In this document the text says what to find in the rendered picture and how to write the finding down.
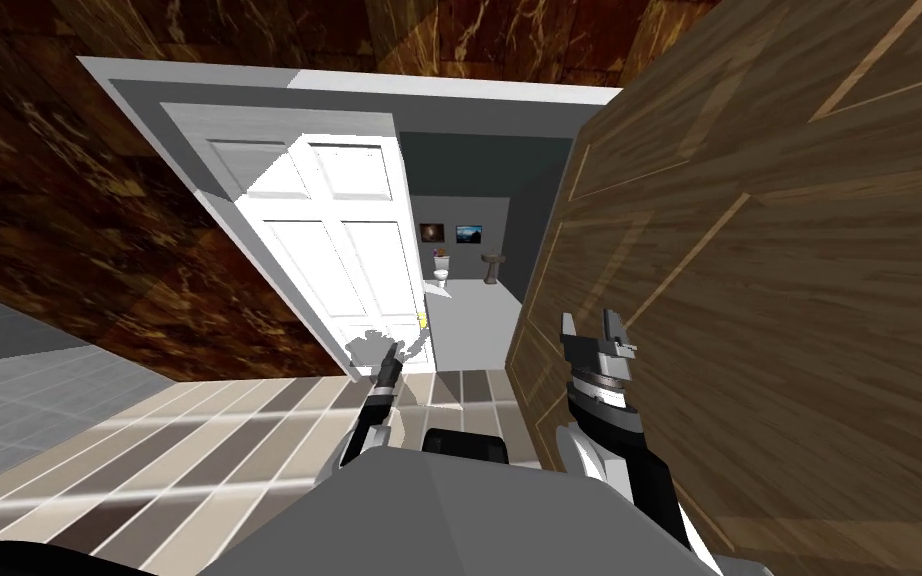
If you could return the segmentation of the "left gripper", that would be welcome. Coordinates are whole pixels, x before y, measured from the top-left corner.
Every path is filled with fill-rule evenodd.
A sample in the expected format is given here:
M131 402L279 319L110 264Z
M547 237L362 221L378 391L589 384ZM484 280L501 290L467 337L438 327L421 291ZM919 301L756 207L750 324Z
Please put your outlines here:
M346 344L351 367L365 375L377 374L387 355L390 358L401 355L404 341L376 329L367 329L353 337Z

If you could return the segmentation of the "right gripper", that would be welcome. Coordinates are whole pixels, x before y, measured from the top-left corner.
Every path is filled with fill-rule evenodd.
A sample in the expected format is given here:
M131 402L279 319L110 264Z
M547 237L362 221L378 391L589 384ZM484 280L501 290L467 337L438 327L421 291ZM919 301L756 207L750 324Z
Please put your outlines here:
M562 314L560 341L564 359L573 376L590 375L614 380L632 379L628 362L636 357L637 347L627 343L627 333L620 316L612 308L602 311L603 337L594 339L576 334L573 316Z

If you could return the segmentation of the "white panelled door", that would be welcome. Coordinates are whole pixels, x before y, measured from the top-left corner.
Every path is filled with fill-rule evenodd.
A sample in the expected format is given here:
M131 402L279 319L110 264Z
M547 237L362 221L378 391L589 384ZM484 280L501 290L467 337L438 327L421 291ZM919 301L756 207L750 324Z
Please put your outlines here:
M168 102L165 111L330 335L404 341L408 373L431 373L404 162L388 113Z

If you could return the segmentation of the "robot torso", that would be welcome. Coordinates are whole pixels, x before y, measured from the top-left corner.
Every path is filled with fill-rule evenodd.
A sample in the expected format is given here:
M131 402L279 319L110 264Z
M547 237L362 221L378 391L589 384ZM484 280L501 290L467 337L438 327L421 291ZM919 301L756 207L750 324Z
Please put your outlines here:
M598 479L375 447L200 576L752 576Z

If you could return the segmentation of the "brown wooden panelled door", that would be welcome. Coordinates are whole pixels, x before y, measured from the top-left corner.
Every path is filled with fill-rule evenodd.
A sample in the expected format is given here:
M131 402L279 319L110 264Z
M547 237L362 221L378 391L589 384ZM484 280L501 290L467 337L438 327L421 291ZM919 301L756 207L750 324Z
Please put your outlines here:
M540 464L559 341L614 308L710 548L922 576L922 0L580 0L579 131L506 371Z

